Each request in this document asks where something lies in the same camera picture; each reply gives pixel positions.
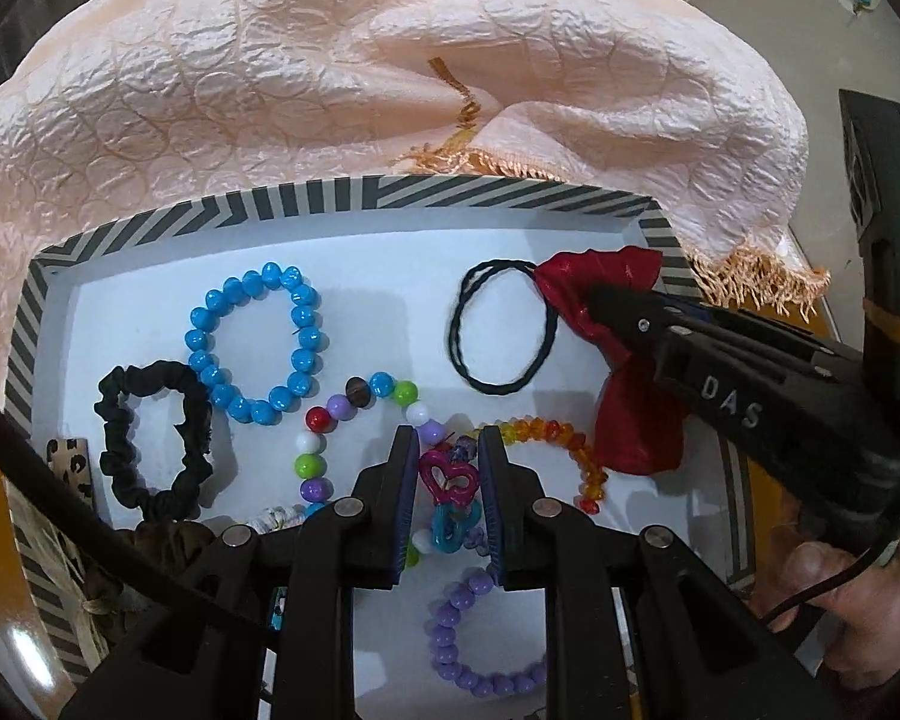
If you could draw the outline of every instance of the green bead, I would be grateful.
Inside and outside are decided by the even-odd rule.
[[[407,568],[413,568],[415,565],[420,562],[420,552],[416,550],[416,547],[413,544],[407,544]]]
[[[327,473],[327,463],[319,455],[300,455],[293,461],[293,470],[300,479],[314,479]]]
[[[406,408],[410,403],[416,403],[419,396],[420,393],[416,390],[416,384],[413,382],[397,382],[392,397],[397,405]]]

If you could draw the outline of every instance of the metal screw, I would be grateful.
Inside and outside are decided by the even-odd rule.
[[[643,532],[643,541],[658,549],[666,549],[674,543],[674,532],[662,525],[650,525]]]
[[[228,547],[242,547],[253,538],[253,529],[247,525],[231,525],[223,531],[223,543]]]
[[[333,504],[333,511],[341,517],[357,517],[364,510],[364,503],[360,498],[341,498]]]
[[[563,511],[563,504],[556,498],[538,498],[533,501],[533,513],[539,517],[556,517]]]

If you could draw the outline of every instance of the pink heart charm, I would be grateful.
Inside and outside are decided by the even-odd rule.
[[[434,477],[434,469],[439,469],[443,474],[447,484],[446,490]],[[420,479],[430,491],[430,495],[434,496],[434,502],[437,504],[453,504],[461,508],[469,506],[473,496],[477,494],[477,488],[480,487],[480,479],[475,467],[469,463],[452,463],[442,452],[432,449],[423,453],[418,471]],[[458,479],[463,479],[466,483],[458,485],[455,483]]]

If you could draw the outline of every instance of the black hair tie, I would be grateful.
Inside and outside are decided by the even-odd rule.
[[[100,456],[101,472],[113,477],[113,494],[127,509],[140,507],[145,522],[185,519],[193,511],[200,485],[213,473],[204,457],[210,451],[210,399],[207,388],[182,362],[160,360],[145,368],[115,367],[98,386],[103,396],[94,411],[103,417],[106,451]],[[151,495],[137,483],[133,469],[134,449],[127,440],[133,415],[121,405],[125,395],[149,397],[161,389],[183,394],[183,424],[175,425],[183,439],[183,471],[169,490]]]
[[[554,309],[546,298],[543,298],[544,305],[547,307],[547,319],[543,330],[543,343],[540,344],[539,351],[533,358],[533,362],[520,375],[518,379],[509,384],[487,384],[470,375],[470,371],[463,362],[463,353],[460,351],[460,321],[463,315],[463,309],[466,304],[476,295],[479,290],[490,277],[501,274],[504,271],[520,271],[521,274],[527,274],[533,279],[533,272],[536,266],[533,263],[524,260],[487,260],[485,263],[473,266],[460,283],[460,293],[457,295],[457,304],[453,310],[453,317],[450,319],[450,329],[447,332],[447,354],[450,356],[450,365],[458,372],[466,383],[472,386],[477,392],[485,395],[510,395],[519,392],[530,384],[530,379],[540,370],[540,365],[550,355],[550,350],[554,346],[554,338],[557,338],[557,309]]]

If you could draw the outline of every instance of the gray floor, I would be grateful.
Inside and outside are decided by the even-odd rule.
[[[840,0],[690,1],[758,50],[802,108],[810,163],[791,227],[811,264],[832,271],[833,319],[842,340],[861,348],[863,266],[850,218],[837,90],[900,101],[900,20],[885,1],[857,17]]]

